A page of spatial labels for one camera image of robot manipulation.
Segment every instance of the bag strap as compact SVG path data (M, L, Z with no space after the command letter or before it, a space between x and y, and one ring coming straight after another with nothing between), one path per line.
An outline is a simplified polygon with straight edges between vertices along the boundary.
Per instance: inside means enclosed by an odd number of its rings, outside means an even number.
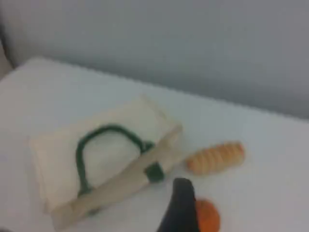
M155 144L151 141L143 141L140 137L138 137L135 133L130 130L117 125L117 124L108 124L103 125L97 129L86 134L83 138L80 139L76 148L76 167L77 173L80 180L80 190L78 192L78 197L90 193L92 191L92 187L89 184L86 176L85 163L84 163L84 148L86 145L94 138L106 134L107 132L116 132L124 135L128 138L132 143L134 143L140 150L140 155L152 149Z

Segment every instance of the white tablecloth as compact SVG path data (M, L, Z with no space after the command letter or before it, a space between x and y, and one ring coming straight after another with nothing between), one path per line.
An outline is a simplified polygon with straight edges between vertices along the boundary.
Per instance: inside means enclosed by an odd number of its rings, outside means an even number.
M53 232L42 212L27 139L146 93L184 126L183 149L241 140L245 163L208 177L183 166L167 179L67 231L154 232L174 177L212 200L221 232L309 231L309 124L56 62L33 59L0 82L0 227Z

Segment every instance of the wall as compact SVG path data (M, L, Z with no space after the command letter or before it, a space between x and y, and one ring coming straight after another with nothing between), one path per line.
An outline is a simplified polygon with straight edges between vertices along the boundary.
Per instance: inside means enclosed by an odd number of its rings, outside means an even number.
M307 0L1 0L17 63L41 54L309 117Z

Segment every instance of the orange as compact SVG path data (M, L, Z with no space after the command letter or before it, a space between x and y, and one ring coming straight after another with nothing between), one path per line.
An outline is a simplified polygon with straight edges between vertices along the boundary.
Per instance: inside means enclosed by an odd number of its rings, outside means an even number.
M207 200L196 201L198 227L200 232L218 232L220 215L215 206Z

